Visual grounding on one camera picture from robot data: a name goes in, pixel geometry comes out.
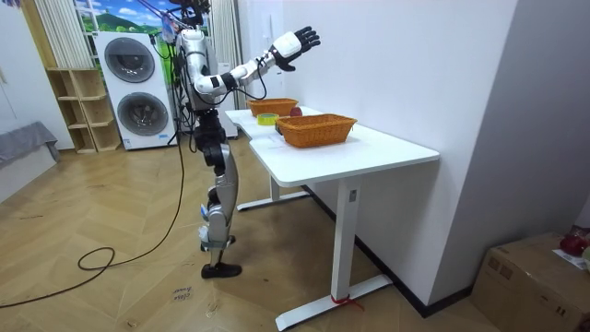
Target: woven basket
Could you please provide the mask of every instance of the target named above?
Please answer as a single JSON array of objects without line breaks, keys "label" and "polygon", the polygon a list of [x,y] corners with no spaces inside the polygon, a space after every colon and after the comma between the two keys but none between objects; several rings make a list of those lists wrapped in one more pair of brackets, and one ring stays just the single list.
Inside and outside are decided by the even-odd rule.
[{"label": "woven basket", "polygon": [[296,116],[277,119],[277,125],[287,143],[297,148],[318,147],[342,143],[357,122],[336,114]]},{"label": "woven basket", "polygon": [[277,114],[278,116],[289,116],[291,109],[297,105],[298,101],[280,98],[267,99],[262,101],[247,101],[248,107],[252,110],[252,116],[263,113]]}]

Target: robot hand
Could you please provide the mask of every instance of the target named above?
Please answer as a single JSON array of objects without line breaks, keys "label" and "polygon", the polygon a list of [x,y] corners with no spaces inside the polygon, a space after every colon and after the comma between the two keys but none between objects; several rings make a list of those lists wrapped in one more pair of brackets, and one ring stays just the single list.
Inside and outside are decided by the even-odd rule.
[{"label": "robot hand", "polygon": [[295,33],[288,32],[279,37],[269,52],[275,57],[279,68],[286,72],[292,72],[295,71],[295,67],[290,65],[290,62],[319,44],[321,44],[320,36],[315,30],[312,30],[312,27],[305,27]]}]

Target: baseboard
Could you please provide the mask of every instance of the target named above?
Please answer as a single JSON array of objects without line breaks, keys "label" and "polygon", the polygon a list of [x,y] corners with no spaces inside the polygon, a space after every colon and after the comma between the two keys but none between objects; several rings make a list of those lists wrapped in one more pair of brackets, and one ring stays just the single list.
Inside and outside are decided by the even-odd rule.
[{"label": "baseboard", "polygon": [[[318,197],[310,187],[307,185],[302,186],[303,190],[308,192],[310,196],[313,198],[315,203],[325,212],[325,214],[330,217],[333,222],[336,222],[336,213],[328,207],[324,201]],[[466,289],[460,290],[455,292],[444,299],[441,299],[433,304],[426,305],[422,303],[422,301],[410,290],[404,282],[398,278],[394,271],[392,271],[377,255],[365,244],[358,236],[355,236],[354,239],[355,244],[359,247],[359,249],[372,261],[373,264],[377,268],[381,270],[383,274],[389,277],[393,282],[394,286],[399,290],[399,292],[406,298],[406,300],[416,309],[416,311],[423,317],[426,318],[430,315],[436,314],[440,312],[442,309],[459,302],[465,299],[469,294],[471,294],[471,290],[473,287],[468,287]]]}]

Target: stacked washer dryer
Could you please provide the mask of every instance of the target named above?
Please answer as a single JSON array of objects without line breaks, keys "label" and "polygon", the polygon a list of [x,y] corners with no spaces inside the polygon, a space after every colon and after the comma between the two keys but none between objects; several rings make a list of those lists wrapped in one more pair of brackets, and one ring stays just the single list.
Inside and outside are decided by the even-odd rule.
[{"label": "stacked washer dryer", "polygon": [[174,136],[174,116],[149,36],[97,32],[94,42],[125,148],[166,146]]}]

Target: apple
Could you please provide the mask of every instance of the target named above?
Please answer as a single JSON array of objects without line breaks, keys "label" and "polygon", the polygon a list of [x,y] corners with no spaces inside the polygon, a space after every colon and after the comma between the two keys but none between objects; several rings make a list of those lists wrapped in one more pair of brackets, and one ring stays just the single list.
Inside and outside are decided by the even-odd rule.
[{"label": "apple", "polygon": [[291,112],[289,115],[290,116],[302,116],[303,112],[301,111],[301,108],[295,106],[291,109]]},{"label": "apple", "polygon": [[560,243],[561,250],[573,256],[581,255],[587,247],[588,241],[578,235],[567,234]]}]

